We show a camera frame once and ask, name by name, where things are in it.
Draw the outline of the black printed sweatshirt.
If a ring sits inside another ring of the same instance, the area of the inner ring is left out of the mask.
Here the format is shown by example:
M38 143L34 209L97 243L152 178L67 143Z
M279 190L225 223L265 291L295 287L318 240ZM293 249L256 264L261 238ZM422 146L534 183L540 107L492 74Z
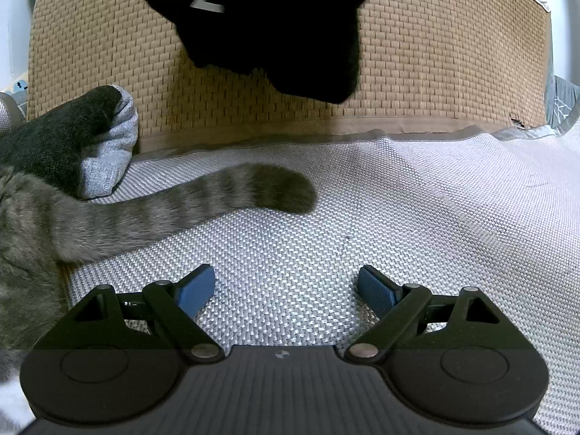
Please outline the black printed sweatshirt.
M260 73L284 94L332 104L356 90L366 0L145 0L200 68Z

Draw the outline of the grey tabby cat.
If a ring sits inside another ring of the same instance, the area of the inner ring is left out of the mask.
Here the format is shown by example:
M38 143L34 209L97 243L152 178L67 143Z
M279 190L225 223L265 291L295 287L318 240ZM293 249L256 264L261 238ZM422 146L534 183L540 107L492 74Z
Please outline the grey tabby cat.
M1 379L66 312L59 265L146 247L238 209L307 214L318 195L303 174L245 163L115 203L72 198L29 174L1 171Z

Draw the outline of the black grey folded garment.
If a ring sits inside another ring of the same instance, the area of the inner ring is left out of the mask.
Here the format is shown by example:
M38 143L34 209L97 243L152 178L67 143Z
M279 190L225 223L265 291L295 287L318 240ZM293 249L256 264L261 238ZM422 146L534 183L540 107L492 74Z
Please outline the black grey folded garment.
M1 129L1 164L75 198L103 198L123 178L138 111L122 87L96 87L15 128Z

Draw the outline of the cluttered side desk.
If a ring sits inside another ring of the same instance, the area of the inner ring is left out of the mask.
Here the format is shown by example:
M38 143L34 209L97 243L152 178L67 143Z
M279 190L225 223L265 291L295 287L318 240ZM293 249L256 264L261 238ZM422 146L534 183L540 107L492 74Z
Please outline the cluttered side desk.
M15 80L11 87L0 94L0 134L11 134L26 122L26 103L28 102L28 82Z

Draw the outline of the grey patterned bed sheet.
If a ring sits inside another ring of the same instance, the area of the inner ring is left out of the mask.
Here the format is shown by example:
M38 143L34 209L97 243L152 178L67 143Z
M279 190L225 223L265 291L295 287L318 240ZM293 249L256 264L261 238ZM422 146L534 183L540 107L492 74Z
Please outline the grey patterned bed sheet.
M559 76L548 77L544 105L547 124L558 135L563 136L579 120L580 87Z

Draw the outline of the woven tan upright mattress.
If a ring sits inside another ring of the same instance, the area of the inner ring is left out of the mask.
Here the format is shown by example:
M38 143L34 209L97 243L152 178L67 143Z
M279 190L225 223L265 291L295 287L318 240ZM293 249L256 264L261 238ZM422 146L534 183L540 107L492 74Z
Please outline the woven tan upright mattress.
M550 22L536 0L36 0L29 116L117 84L142 152L528 130L546 121Z

